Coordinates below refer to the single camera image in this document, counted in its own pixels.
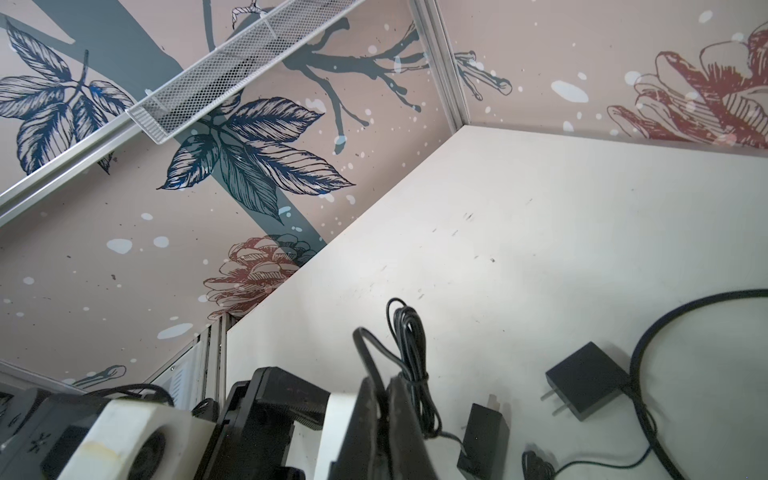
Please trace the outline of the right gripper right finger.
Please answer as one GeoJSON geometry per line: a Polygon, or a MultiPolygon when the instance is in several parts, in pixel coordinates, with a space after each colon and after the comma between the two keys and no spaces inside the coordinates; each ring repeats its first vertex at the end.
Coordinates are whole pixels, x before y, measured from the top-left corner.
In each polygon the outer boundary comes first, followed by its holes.
{"type": "Polygon", "coordinates": [[[437,480],[421,428],[410,401],[408,387],[400,376],[387,388],[386,446],[389,477],[402,480],[437,480]]]}

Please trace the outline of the black power adapter with cord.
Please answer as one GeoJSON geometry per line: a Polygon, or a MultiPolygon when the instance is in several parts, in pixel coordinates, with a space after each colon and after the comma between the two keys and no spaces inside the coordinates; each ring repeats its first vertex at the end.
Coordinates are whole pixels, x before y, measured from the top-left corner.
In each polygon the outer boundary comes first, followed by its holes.
{"type": "Polygon", "coordinates": [[[464,437],[443,429],[442,420],[428,388],[427,335],[417,311],[406,304],[388,309],[387,322],[399,352],[390,352],[369,330],[360,327],[352,338],[362,363],[375,388],[379,403],[379,441],[387,457],[387,388],[392,377],[402,377],[408,387],[425,442],[446,438],[457,442],[459,472],[467,479],[500,479],[509,441],[509,427],[501,412],[474,403],[464,437]]]}

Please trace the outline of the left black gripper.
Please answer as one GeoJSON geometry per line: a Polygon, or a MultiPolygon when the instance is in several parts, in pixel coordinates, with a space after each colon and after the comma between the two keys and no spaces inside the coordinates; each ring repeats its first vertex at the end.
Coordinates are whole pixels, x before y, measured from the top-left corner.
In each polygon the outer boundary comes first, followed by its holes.
{"type": "Polygon", "coordinates": [[[330,393],[279,367],[231,388],[197,479],[304,479],[286,464],[294,424],[323,428],[330,393]]]}

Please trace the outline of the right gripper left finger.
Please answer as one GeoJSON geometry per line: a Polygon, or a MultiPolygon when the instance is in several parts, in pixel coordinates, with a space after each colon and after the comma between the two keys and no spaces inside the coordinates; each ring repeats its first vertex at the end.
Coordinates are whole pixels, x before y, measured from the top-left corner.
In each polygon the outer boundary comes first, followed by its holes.
{"type": "Polygon", "coordinates": [[[326,408],[315,479],[386,479],[379,441],[379,403],[369,378],[358,392],[332,393],[326,408]]]}

